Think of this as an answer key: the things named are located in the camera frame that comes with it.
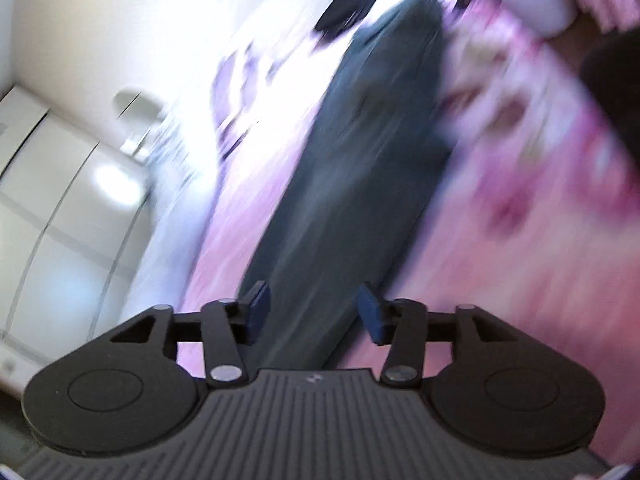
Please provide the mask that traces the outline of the white striped duvet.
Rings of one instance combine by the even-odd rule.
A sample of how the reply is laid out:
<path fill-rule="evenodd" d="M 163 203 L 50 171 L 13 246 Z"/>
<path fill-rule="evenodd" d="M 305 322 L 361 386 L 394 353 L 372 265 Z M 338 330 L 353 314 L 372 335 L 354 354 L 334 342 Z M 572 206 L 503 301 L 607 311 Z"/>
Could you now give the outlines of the white striped duvet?
<path fill-rule="evenodd" d="M 220 192 L 213 119 L 143 107 L 122 113 L 125 148 L 149 171 L 152 233 L 119 319 L 157 304 L 179 309 Z"/>

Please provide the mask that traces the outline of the dark grey garment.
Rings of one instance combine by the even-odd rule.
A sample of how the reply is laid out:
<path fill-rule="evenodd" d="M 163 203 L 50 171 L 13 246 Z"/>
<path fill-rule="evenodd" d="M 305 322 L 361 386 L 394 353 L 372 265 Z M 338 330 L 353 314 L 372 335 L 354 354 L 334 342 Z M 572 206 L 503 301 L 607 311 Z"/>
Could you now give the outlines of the dark grey garment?
<path fill-rule="evenodd" d="M 443 17 L 438 0 L 404 0 L 352 37 L 242 281 L 271 292 L 250 372 L 322 366 L 358 287 L 406 252 L 452 150 L 436 116 Z"/>

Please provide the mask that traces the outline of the white wardrobe with doors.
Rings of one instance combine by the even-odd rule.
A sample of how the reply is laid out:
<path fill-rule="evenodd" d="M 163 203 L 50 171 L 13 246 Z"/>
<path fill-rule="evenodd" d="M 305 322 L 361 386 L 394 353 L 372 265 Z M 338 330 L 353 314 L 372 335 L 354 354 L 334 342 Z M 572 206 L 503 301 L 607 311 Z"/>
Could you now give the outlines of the white wardrobe with doors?
<path fill-rule="evenodd" d="M 149 177 L 20 86 L 1 100 L 1 388 L 114 327 L 151 235 Z"/>

